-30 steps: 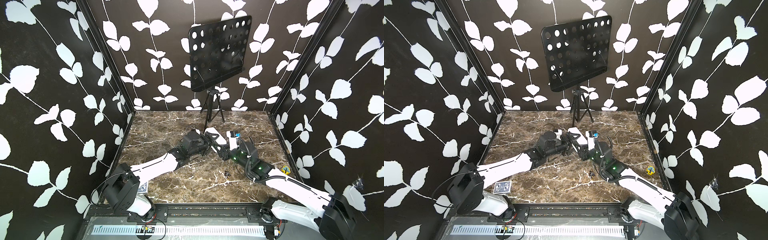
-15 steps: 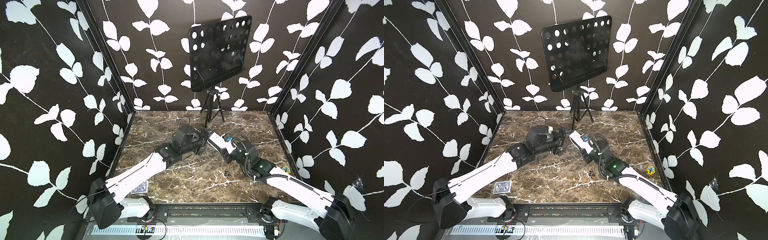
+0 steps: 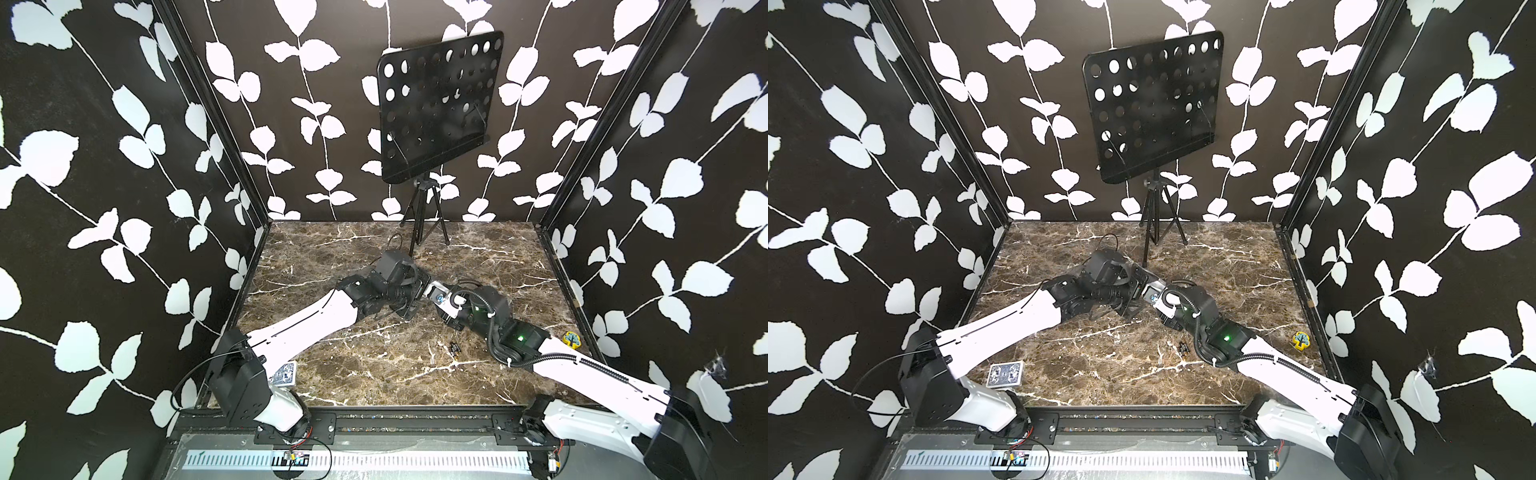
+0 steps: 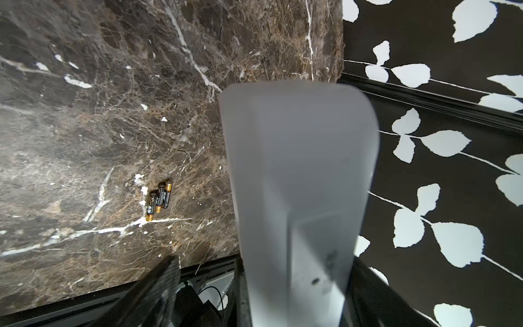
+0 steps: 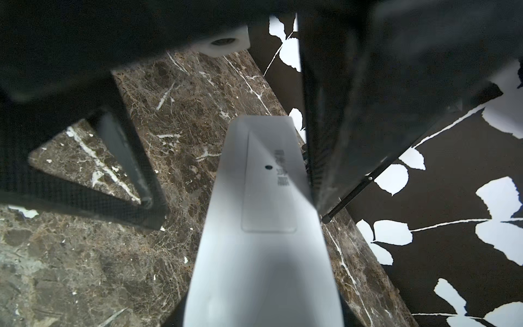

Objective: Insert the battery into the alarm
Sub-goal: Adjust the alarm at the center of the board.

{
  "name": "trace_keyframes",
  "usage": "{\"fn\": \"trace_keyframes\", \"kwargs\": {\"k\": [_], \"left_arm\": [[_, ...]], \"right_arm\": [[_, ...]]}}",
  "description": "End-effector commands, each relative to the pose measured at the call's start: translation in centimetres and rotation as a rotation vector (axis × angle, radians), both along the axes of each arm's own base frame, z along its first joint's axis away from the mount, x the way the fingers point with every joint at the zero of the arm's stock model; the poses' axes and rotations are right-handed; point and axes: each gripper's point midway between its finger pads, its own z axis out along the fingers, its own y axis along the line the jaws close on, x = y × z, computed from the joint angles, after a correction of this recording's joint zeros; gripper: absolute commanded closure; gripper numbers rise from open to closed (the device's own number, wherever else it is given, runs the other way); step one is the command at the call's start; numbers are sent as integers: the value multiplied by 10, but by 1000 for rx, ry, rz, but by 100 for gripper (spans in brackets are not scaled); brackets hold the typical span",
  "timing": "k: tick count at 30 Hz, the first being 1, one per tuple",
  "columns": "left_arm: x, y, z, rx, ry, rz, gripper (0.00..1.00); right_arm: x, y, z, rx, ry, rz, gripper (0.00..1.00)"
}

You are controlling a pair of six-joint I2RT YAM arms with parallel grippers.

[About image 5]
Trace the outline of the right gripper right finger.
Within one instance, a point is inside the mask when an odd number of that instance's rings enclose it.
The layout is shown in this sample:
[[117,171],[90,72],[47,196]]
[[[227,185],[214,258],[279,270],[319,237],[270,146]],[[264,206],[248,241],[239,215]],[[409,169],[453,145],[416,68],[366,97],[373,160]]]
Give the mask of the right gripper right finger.
[[323,1],[298,21],[321,215],[522,54],[521,1]]

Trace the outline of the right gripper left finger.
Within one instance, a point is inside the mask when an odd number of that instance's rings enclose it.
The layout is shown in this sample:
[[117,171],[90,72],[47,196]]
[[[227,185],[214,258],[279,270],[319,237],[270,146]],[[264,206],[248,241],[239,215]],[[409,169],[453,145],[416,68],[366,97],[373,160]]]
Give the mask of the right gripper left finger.
[[1,97],[1,203],[159,230],[168,202],[116,81]]

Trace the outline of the white digital alarm clock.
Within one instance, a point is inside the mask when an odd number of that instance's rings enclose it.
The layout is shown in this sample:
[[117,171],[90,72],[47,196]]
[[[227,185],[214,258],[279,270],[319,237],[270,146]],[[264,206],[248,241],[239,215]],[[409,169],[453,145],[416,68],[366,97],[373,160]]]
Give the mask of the white digital alarm clock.
[[242,116],[231,122],[183,324],[344,324],[290,117]]

